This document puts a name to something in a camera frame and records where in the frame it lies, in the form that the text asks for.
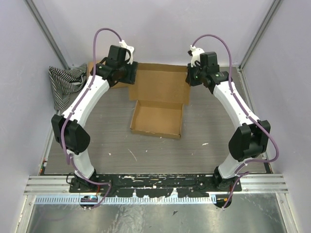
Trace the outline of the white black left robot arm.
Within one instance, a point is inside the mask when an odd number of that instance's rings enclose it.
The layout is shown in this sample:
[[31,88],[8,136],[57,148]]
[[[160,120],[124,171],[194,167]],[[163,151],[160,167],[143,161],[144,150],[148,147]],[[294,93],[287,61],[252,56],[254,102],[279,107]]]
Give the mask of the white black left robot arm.
[[100,98],[118,83],[134,84],[138,63],[133,60],[134,47],[124,40],[110,46],[108,55],[93,66],[90,76],[74,102],[62,115],[52,117],[52,129],[68,164],[74,167],[74,182],[88,193],[103,183],[98,181],[91,164],[88,146],[90,135],[84,129]]

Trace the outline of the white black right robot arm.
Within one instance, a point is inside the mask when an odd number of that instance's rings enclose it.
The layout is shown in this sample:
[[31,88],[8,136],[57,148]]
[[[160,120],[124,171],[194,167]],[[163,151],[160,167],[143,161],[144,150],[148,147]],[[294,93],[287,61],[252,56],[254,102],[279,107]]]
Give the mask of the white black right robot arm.
[[251,161],[260,162],[258,156],[266,152],[271,125],[249,109],[235,88],[230,73],[220,71],[215,52],[191,48],[188,53],[191,61],[187,65],[186,83],[189,86],[203,84],[208,88],[236,128],[228,143],[229,155],[213,173],[214,187],[223,192],[234,184],[243,166]]

